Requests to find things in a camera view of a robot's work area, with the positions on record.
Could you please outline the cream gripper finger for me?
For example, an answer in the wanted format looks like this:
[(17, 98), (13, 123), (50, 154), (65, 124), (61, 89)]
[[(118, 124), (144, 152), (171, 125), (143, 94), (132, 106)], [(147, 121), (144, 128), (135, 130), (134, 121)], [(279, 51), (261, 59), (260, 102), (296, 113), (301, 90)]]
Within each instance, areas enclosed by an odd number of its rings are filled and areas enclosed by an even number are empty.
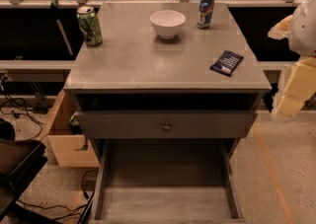
[(285, 66), (279, 76), (273, 101), (275, 118), (294, 118), (316, 93), (316, 57), (301, 56)]
[(274, 25), (268, 32), (268, 37), (281, 40), (283, 38), (288, 38), (289, 26), (292, 20), (292, 16), (289, 15), (282, 19), (279, 23)]

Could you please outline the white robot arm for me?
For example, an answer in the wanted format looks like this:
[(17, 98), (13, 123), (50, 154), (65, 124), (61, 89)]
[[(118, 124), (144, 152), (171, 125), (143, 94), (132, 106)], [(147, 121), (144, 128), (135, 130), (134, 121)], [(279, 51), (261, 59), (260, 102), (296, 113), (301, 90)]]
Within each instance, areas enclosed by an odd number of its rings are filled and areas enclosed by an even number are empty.
[(303, 0), (292, 15), (273, 26), (268, 37), (288, 39), (299, 60), (281, 71), (272, 115), (277, 120), (294, 118), (316, 93), (316, 0)]

